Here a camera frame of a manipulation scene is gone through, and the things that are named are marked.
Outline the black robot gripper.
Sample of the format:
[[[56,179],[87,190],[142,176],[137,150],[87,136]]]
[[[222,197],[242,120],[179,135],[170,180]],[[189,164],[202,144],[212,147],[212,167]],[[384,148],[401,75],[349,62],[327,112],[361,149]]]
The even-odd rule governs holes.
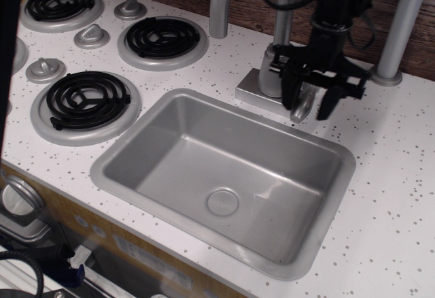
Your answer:
[[[348,61],[343,54],[353,20],[372,7],[372,0],[300,0],[295,3],[268,5],[277,11],[292,11],[316,2],[311,15],[309,42],[303,47],[276,45],[272,66],[279,69],[282,104],[292,110],[303,83],[326,89],[317,113],[327,120],[345,97],[361,98],[367,71]]]

